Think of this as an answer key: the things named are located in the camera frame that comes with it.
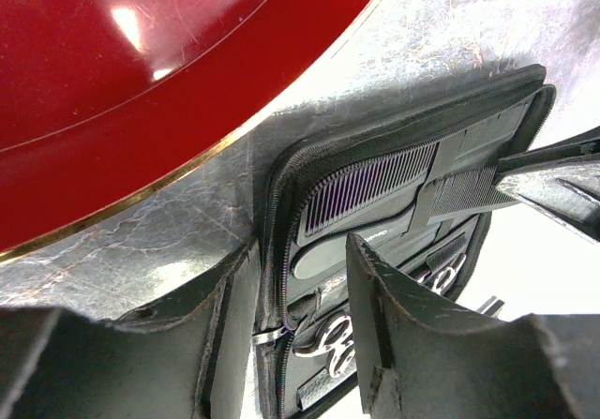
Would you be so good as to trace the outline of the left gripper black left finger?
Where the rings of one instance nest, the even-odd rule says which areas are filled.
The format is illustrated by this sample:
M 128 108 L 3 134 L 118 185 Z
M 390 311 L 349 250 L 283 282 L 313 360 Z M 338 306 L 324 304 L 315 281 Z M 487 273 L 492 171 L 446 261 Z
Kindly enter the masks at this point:
M 114 321 L 1 312 L 5 418 L 236 418 L 261 279 L 256 241 Z

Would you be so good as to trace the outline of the black handled comb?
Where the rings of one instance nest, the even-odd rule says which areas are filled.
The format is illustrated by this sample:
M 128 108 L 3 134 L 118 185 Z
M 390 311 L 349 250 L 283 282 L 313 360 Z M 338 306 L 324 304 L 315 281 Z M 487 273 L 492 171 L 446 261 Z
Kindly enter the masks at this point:
M 315 186 L 301 210 L 291 273 L 309 279 L 342 260 L 341 232 L 368 230 L 411 205 L 426 181 L 438 145 L 421 143 L 336 170 Z

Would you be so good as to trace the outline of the black zip tool case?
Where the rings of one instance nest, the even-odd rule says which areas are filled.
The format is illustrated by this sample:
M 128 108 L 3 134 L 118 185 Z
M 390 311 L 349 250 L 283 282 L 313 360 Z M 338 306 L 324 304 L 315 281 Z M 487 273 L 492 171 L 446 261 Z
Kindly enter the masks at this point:
M 356 383 L 346 239 L 454 301 L 494 210 L 496 164 L 526 151 L 556 89 L 539 64 L 299 140 L 270 171 L 254 340 L 260 412 L 314 418 Z

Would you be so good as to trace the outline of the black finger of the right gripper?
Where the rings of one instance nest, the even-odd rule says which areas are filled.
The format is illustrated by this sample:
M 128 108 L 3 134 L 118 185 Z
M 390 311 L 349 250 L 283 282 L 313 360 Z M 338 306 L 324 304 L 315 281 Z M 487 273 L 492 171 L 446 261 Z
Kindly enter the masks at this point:
M 501 159 L 495 188 L 599 242 L 599 129 Z

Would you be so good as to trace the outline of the silver hair scissors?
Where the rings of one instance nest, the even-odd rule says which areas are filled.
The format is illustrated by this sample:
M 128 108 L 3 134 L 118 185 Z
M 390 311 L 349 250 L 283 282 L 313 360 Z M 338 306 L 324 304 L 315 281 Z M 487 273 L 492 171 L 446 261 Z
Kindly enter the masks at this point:
M 450 256 L 429 257 L 423 264 L 413 269 L 409 276 L 418 284 L 442 295 L 454 283 L 466 259 L 467 255 L 464 252 Z

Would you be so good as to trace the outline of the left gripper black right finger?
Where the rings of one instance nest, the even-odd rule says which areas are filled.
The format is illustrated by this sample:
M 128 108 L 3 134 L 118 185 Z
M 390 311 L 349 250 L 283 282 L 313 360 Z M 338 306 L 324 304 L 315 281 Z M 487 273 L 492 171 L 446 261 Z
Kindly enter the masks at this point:
M 373 418 L 595 418 L 599 319 L 503 322 L 461 307 L 346 240 L 358 385 Z

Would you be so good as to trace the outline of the black straight comb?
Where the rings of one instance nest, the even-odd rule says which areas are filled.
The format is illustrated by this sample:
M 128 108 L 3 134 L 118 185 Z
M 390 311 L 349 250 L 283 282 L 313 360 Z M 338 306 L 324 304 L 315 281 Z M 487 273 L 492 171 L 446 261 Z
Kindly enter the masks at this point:
M 436 181 L 431 218 L 444 219 L 508 202 L 492 187 L 495 165 L 501 157 L 523 148 L 514 146 L 513 141 L 528 108 L 527 104 L 517 105 L 467 128 L 452 171 Z

